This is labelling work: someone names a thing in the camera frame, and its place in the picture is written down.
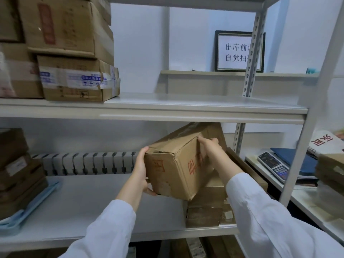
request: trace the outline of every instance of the framed sign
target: framed sign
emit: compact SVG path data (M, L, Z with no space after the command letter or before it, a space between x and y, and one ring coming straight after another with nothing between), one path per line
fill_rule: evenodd
M215 71L246 71L252 32L215 31ZM265 33L257 72L264 70Z

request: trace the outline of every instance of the black picture frame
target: black picture frame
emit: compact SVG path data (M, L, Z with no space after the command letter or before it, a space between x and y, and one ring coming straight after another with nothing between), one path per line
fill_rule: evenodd
M218 69L218 40L219 36L221 35L232 35L232 36L252 36L252 32L239 32L239 31L231 31L231 30L216 30L215 31L215 71L222 71L222 72L245 72L246 69ZM261 45L261 52L260 52L260 70L257 72L264 72L264 56L265 56L265 33L263 34L263 43Z

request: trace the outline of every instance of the red rectangular label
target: red rectangular label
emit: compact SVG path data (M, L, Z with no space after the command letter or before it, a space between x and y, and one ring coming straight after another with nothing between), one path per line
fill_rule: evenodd
M46 44L56 45L54 23L50 6L45 3L39 3L37 6L41 17L41 31L43 33L44 42Z

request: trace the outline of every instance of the digital scale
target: digital scale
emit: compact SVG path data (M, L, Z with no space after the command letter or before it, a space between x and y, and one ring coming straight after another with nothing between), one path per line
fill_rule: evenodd
M265 166L270 173L272 173L279 181L282 183L286 182L286 179L289 175L289 167L282 162L276 155L268 151L262 153L258 156L258 161ZM316 179L316 177L310 175L301 175L299 174L299 179Z

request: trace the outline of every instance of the light blue object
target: light blue object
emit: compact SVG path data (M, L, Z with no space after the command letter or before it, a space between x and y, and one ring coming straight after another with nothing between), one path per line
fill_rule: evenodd
M307 68L306 74L319 73L320 71L315 68Z
M49 183L49 186L39 193L25 209L19 210L11 217L0 221L0 235L16 235L23 221L55 190L60 182Z

